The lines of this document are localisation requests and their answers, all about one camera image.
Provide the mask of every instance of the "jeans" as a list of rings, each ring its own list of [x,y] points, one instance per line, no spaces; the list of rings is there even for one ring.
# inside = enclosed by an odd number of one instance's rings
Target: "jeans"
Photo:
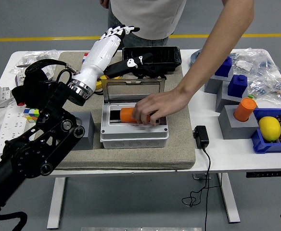
[[[108,9],[108,28],[115,28],[117,26],[122,26],[122,23],[114,16],[111,8],[111,3],[109,4]],[[119,50],[122,50],[123,47],[151,47],[151,46],[166,46],[168,41],[168,37],[164,39],[157,39],[157,40],[149,40],[140,38],[133,33],[125,35],[123,41],[119,46]]]

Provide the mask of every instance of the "plastic bag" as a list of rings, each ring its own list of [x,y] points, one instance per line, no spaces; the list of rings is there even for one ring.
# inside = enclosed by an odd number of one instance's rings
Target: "plastic bag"
[[[268,57],[264,49],[248,48],[230,54],[234,74],[255,78],[278,71],[278,67]]]
[[[281,106],[281,78],[276,78],[271,82],[270,92],[264,97],[264,100]]]
[[[255,99],[262,98],[271,92],[274,83],[275,77],[270,74],[250,78],[248,79],[248,94]]]
[[[20,71],[23,71],[24,67],[17,67],[19,65],[26,65],[32,64],[35,61],[42,60],[42,59],[56,59],[58,60],[60,52],[57,50],[50,50],[50,51],[30,51],[26,53],[20,61],[16,63],[16,65],[11,69],[10,73],[18,74]],[[55,70],[55,65],[50,66],[52,70]]]

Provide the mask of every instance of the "white table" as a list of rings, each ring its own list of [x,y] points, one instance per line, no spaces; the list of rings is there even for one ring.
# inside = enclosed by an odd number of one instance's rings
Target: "white table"
[[[182,71],[186,74],[190,68],[190,56],[197,50],[181,50]],[[11,55],[7,66],[0,78],[1,87],[15,87],[14,74],[9,71],[21,59],[26,51],[18,51]],[[202,87],[191,99],[189,111],[191,115],[192,128],[197,125],[205,125],[210,144],[206,151],[211,157],[211,173],[223,174],[223,195],[229,221],[240,222],[235,200],[232,194],[230,181],[227,173],[231,171],[254,172],[254,171],[278,171],[281,170],[281,153],[255,154],[253,143],[248,140],[224,140],[218,123],[219,113],[215,112],[216,95],[204,92]],[[276,108],[277,106],[264,101],[257,100],[260,108]],[[4,117],[4,109],[0,109],[0,123]],[[204,173],[208,169],[208,159],[202,150],[196,149],[196,163],[191,169],[178,170],[178,172]],[[65,177],[80,175],[116,175],[116,174],[148,174],[175,172],[174,170],[55,170],[51,176],[56,177],[53,200],[49,217],[48,228],[57,228],[59,223],[61,201],[64,192]]]

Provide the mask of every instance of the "table leg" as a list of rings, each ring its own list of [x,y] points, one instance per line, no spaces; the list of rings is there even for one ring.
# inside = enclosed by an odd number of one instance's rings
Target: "table leg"
[[[64,184],[65,177],[57,177],[55,179],[47,229],[59,228],[60,212],[64,196]]]
[[[218,174],[219,182],[222,185],[222,193],[224,197],[225,207],[227,211],[229,223],[239,223],[240,217],[236,206],[235,198],[233,196],[228,173]]]

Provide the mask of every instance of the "orange cylinder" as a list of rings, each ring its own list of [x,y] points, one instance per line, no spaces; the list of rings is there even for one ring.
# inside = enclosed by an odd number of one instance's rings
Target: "orange cylinder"
[[[255,100],[251,98],[243,98],[233,113],[233,116],[241,122],[248,120],[254,109],[257,107]]]
[[[135,119],[132,119],[132,112],[134,107],[123,107],[120,110],[120,120],[122,123],[136,123]],[[147,115],[147,122],[150,121],[150,115]]]

